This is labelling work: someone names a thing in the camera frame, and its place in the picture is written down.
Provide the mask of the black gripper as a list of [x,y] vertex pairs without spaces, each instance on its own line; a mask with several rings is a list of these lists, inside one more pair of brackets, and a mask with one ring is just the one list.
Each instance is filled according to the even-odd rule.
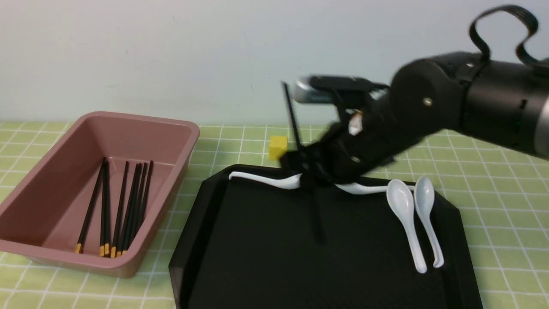
[[360,132],[351,134],[349,122],[334,124],[306,149],[284,153],[280,167],[290,172],[311,171],[326,182],[354,182],[423,139],[417,128],[419,111],[412,103],[386,95],[379,100],[376,111],[363,112]]

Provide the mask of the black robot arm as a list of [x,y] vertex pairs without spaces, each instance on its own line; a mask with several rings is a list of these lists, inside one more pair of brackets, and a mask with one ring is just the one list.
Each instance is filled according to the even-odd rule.
[[481,61],[457,51],[412,61],[390,85],[350,76],[297,80],[298,103],[333,104],[362,114],[351,133],[351,116],[319,139],[280,158],[283,170],[310,172],[349,183],[386,166],[394,157],[441,130],[548,159],[548,68]]

